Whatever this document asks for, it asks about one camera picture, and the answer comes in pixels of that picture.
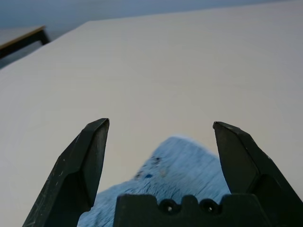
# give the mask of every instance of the wall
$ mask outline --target wall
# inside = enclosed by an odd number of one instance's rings
[[[47,25],[69,30],[89,20],[140,16],[278,0],[1,0],[0,28]]]

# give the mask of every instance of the blue cloth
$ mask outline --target blue cloth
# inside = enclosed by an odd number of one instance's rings
[[[160,144],[133,179],[99,193],[78,226],[112,227],[117,196],[125,193],[151,194],[158,203],[173,199],[180,204],[189,194],[198,201],[210,198],[219,203],[230,192],[217,156],[191,139],[173,136]]]

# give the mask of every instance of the table surface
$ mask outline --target table surface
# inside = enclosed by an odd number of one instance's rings
[[[303,198],[303,2],[88,22],[0,71],[0,222],[21,226],[56,159],[108,117],[99,191],[168,136],[217,153],[241,127]]]
[[[40,32],[44,28],[45,26],[32,26],[0,29],[0,50],[37,32]]]

